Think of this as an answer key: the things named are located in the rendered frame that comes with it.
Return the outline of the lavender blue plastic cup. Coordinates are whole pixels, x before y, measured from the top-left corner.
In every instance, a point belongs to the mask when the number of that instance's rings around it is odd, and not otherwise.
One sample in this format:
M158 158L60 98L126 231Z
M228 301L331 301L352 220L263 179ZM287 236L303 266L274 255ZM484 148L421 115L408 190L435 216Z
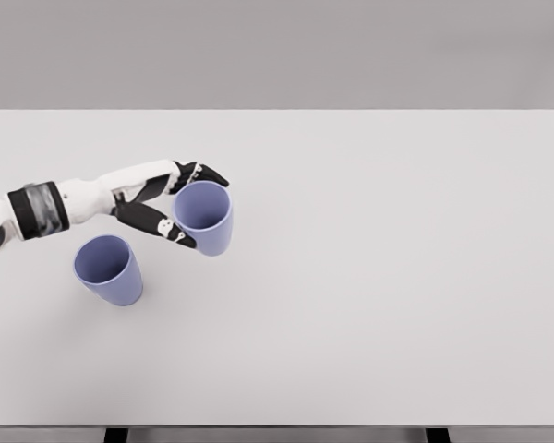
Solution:
M129 306L142 295L138 261L122 237L104 234L82 245L73 260L77 279L109 304Z
M196 249L217 257L232 238L233 202L226 187L212 181L186 185L175 195L172 213L176 224L196 242Z

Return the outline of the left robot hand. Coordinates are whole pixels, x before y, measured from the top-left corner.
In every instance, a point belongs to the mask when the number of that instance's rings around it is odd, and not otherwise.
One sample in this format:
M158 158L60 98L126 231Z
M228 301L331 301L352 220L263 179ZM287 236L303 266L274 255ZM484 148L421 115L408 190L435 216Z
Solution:
M162 195L173 196L192 183L209 181L228 187L230 182L201 162L172 160L145 162L105 174L97 183L109 190L109 214L135 230L194 249L197 242L169 216L146 204Z

